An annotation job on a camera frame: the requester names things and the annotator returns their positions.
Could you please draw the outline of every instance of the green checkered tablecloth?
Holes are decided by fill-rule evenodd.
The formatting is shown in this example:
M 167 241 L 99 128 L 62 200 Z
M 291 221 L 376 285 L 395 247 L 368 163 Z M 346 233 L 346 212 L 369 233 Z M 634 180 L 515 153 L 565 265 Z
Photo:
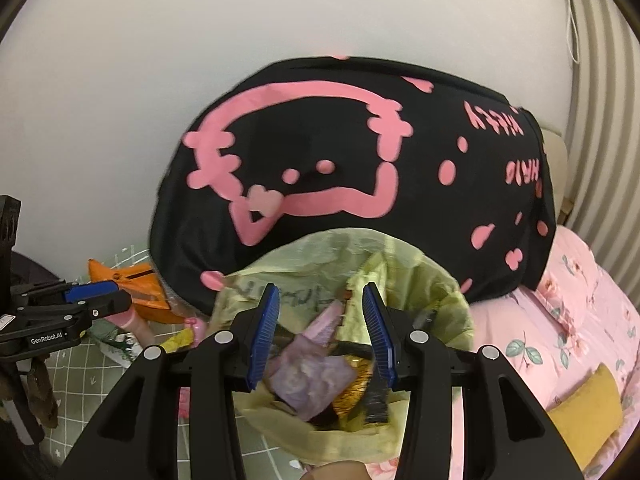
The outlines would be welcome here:
M 111 267 L 125 267 L 147 259 L 147 250 L 131 246 L 104 263 Z M 150 325 L 157 343 L 182 329 L 181 325 Z M 54 352 L 47 360 L 47 368 L 59 405 L 59 423 L 55 430 L 46 430 L 42 450 L 55 463 L 61 464 L 125 369 L 105 356 L 98 344 L 88 337 L 76 347 Z M 303 471 L 296 457 L 269 443 L 242 416 L 236 417 L 236 425 L 247 480 L 299 480 Z M 188 420 L 180 419 L 176 431 L 178 478 L 190 480 Z M 216 465 L 212 464 L 211 468 L 215 471 Z

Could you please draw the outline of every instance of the black bag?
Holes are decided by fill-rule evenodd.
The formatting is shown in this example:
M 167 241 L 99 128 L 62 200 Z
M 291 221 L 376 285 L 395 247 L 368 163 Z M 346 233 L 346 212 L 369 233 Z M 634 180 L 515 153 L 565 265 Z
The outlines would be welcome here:
M 151 257 L 206 314 L 224 276 L 339 227 L 401 238 L 469 301 L 535 288 L 555 233 L 533 116 L 497 92 L 398 62 L 266 67 L 207 108 L 158 192 Z

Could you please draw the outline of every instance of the gold foil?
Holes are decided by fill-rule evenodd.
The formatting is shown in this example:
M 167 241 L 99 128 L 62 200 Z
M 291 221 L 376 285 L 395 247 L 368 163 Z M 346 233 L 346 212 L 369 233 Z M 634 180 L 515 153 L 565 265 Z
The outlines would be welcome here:
M 373 366 L 370 360 L 363 359 L 362 357 L 356 357 L 353 355 L 345 355 L 346 361 L 353 367 L 358 375 L 353 383 L 346 387 L 346 389 L 332 402 L 334 412 L 338 417 L 343 418 L 349 415 L 349 412 L 360 401 L 367 389 L 367 384 L 371 378 L 373 372 Z

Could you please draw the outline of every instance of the white wall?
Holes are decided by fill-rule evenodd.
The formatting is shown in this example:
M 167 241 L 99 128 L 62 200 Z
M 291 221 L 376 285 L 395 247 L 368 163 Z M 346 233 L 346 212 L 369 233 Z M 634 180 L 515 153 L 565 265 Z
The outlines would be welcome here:
M 0 44 L 0 192 L 17 249 L 65 277 L 143 242 L 191 120 L 286 57 L 444 70 L 568 120 L 563 0 L 28 0 Z

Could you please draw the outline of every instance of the white label sticker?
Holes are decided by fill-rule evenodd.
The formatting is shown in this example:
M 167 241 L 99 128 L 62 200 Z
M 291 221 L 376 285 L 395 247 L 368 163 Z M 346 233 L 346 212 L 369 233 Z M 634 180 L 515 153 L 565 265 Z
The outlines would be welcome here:
M 10 314 L 4 314 L 4 316 L 0 317 L 0 330 L 11 323 L 14 319 L 15 316 L 11 316 Z

